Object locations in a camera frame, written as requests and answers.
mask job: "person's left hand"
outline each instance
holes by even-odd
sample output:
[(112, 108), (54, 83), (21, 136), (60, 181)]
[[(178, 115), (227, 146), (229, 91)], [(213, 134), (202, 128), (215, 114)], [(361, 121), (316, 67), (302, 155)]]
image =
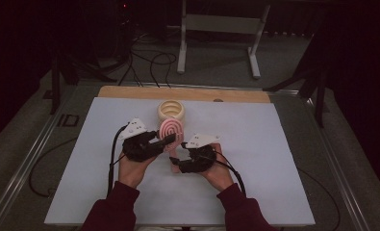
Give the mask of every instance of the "person's left hand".
[(126, 156), (123, 157), (118, 165), (118, 181), (132, 188), (136, 188), (141, 183), (145, 170), (156, 160), (157, 157), (150, 158), (144, 162), (134, 162)]

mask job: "white tabletop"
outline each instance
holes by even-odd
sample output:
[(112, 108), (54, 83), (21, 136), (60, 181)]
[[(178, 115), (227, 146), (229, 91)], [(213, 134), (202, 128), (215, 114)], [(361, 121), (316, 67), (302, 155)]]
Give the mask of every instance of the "white tabletop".
[[(94, 99), (45, 223), (85, 221), (93, 203), (106, 197), (114, 134), (135, 116), (149, 130), (157, 130), (162, 101)], [(186, 108), (185, 141), (194, 133), (219, 135), (223, 154), (241, 174), (247, 196), (259, 201), (270, 224), (315, 223), (273, 104), (181, 102)], [(121, 145), (117, 143), (116, 156)], [(178, 152), (182, 159), (188, 153)], [(162, 154), (147, 169), (138, 186), (137, 224), (223, 225), (217, 190), (197, 174), (171, 173), (169, 165), (168, 155)]]

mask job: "maroon sleeve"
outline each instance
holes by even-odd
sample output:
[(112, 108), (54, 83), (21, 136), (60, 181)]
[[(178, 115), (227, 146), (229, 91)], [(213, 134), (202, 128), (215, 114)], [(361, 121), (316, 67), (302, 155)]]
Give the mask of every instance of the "maroon sleeve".
[(225, 208), (225, 225), (227, 231), (251, 230), (267, 231), (277, 230), (270, 226), (262, 215), (258, 201), (246, 198), (238, 187), (233, 184), (222, 191), (217, 197)]
[(93, 204), (81, 230), (133, 231), (136, 224), (133, 208), (138, 197), (138, 190), (116, 181), (108, 198)]

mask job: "hand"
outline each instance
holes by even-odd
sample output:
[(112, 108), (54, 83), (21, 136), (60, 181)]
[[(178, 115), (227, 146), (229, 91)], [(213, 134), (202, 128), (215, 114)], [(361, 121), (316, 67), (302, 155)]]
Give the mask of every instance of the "hand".
[(141, 183), (145, 170), (156, 160), (156, 157), (150, 158), (144, 162), (135, 162), (123, 157), (118, 165), (118, 181), (132, 188), (136, 188)]
[[(211, 143), (210, 145), (216, 152), (222, 154), (219, 143)], [(216, 159), (226, 164), (225, 158), (220, 154), (216, 154)], [(226, 188), (234, 184), (232, 176), (229, 172), (229, 168), (224, 167), (218, 163), (214, 163), (208, 170), (203, 171), (200, 174), (205, 177), (205, 179), (207, 179), (208, 182), (210, 182), (210, 184), (220, 192), (224, 191)]]

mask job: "red sleeve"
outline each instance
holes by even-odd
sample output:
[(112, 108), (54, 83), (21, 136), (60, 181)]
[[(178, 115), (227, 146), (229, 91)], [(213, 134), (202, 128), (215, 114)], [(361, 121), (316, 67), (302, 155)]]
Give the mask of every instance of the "red sleeve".
[(138, 190), (116, 181), (109, 197), (94, 203), (81, 230), (133, 231), (136, 224), (133, 208), (138, 197)]
[(258, 201), (254, 198), (246, 198), (239, 189), (238, 184), (233, 184), (218, 194), (217, 197), (226, 211), (225, 225), (227, 231), (277, 230), (265, 220)]

